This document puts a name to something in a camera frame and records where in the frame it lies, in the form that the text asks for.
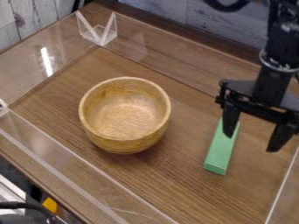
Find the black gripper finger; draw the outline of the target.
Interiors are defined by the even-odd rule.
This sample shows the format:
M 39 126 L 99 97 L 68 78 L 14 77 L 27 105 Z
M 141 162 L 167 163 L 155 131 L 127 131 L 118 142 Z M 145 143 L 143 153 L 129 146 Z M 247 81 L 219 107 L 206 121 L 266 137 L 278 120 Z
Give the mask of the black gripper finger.
M 285 117 L 274 121 L 275 129 L 271 134 L 267 152 L 279 152 L 293 136 L 299 133 L 299 120 L 295 117 Z
M 234 105 L 231 101 L 226 101 L 223 108 L 223 133 L 229 138 L 233 138 L 235 129 L 238 127 L 239 116 L 239 108 Z

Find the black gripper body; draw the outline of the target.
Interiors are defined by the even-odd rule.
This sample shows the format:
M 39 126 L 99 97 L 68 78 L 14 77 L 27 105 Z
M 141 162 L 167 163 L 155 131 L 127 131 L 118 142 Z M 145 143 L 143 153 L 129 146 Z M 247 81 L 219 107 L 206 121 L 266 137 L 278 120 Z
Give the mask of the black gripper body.
M 299 120 L 299 97 L 289 91 L 294 74 L 262 66 L 255 80 L 222 80 L 217 103 L 230 101 L 246 113 L 274 122 L 285 117 Z

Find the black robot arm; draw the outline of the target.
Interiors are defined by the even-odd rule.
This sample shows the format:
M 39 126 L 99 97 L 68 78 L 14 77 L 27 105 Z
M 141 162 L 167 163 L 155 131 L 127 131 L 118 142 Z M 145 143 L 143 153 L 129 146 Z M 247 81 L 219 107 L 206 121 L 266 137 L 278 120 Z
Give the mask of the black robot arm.
M 278 152 L 299 134 L 299 96 L 289 86 L 299 79 L 299 0 L 270 0 L 267 42 L 255 80 L 223 80 L 217 103 L 223 108 L 223 132 L 234 135 L 246 113 L 275 124 L 266 150 Z

